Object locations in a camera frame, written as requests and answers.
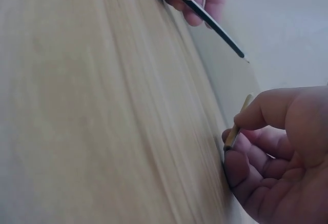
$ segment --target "white wall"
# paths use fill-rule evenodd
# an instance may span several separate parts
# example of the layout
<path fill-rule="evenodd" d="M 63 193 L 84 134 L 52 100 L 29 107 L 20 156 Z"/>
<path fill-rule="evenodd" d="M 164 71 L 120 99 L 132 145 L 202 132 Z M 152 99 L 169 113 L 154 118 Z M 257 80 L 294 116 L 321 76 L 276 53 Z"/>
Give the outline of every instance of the white wall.
<path fill-rule="evenodd" d="M 190 30 L 229 125 L 250 91 L 327 84 L 328 0 L 227 0 L 221 25 L 251 66 L 212 30 Z"/>

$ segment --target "palm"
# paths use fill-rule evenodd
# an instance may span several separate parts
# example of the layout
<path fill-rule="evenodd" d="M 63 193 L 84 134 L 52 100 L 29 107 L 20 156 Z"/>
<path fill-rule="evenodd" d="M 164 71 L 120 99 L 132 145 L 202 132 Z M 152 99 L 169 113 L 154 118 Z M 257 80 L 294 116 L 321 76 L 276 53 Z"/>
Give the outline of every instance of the palm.
<path fill-rule="evenodd" d="M 328 98 L 328 89 L 320 95 Z M 295 100 L 283 125 L 279 117 L 269 122 L 281 129 L 263 121 L 244 126 L 249 130 L 241 130 L 225 155 L 232 191 L 259 223 L 328 222 L 328 102 L 315 98 L 309 93 Z"/>

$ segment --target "black pencil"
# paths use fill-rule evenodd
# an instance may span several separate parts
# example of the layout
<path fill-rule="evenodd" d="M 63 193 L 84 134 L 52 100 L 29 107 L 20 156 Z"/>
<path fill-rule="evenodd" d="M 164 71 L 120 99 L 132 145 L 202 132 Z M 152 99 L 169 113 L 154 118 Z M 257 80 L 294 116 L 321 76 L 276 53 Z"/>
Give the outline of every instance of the black pencil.
<path fill-rule="evenodd" d="M 247 63 L 249 61 L 245 58 L 245 54 L 241 48 L 230 38 L 230 36 L 221 28 L 204 9 L 194 0 L 182 0 L 189 8 L 191 8 L 202 20 L 204 20 L 220 37 Z"/>

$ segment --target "fingernail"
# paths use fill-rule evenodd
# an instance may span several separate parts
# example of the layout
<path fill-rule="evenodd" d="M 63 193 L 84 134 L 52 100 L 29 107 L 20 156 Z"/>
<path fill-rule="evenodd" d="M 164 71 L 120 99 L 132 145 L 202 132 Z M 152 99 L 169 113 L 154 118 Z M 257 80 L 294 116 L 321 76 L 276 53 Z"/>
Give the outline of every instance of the fingernail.
<path fill-rule="evenodd" d="M 211 29 L 211 30 L 213 30 L 213 28 L 211 28 L 211 26 L 210 26 L 210 25 L 208 25 L 207 23 L 205 23 L 205 26 L 206 26 L 208 29 Z"/>

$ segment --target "wood grain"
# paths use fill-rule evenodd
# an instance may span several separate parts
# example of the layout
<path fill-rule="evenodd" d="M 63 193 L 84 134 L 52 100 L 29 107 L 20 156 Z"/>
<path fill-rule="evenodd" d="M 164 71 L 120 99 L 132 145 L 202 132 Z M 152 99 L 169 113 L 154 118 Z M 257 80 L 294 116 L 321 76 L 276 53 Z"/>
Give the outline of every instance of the wood grain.
<path fill-rule="evenodd" d="M 0 0 L 0 57 L 0 223 L 242 222 L 214 95 L 160 0 Z"/>

